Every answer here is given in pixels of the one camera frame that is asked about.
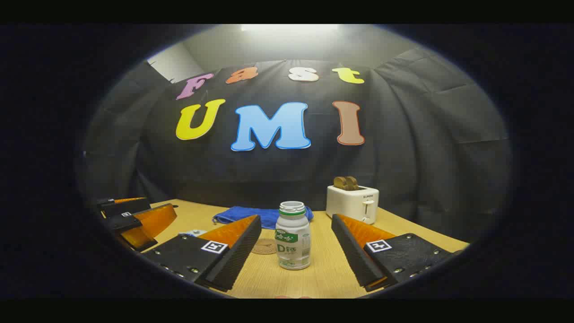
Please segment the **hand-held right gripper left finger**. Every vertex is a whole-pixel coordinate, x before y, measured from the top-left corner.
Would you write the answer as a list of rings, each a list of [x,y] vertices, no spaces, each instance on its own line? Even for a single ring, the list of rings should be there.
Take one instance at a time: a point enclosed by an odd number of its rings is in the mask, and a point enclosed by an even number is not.
[[[191,284],[227,292],[260,233],[260,216],[250,215],[199,236],[180,234],[143,256]]]

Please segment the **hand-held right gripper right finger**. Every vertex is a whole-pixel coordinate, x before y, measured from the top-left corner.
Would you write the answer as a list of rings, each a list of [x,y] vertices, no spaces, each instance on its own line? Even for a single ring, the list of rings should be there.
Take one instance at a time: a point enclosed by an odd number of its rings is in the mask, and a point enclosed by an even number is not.
[[[367,292],[401,284],[453,257],[414,233],[396,236],[342,214],[332,215],[331,228]]]

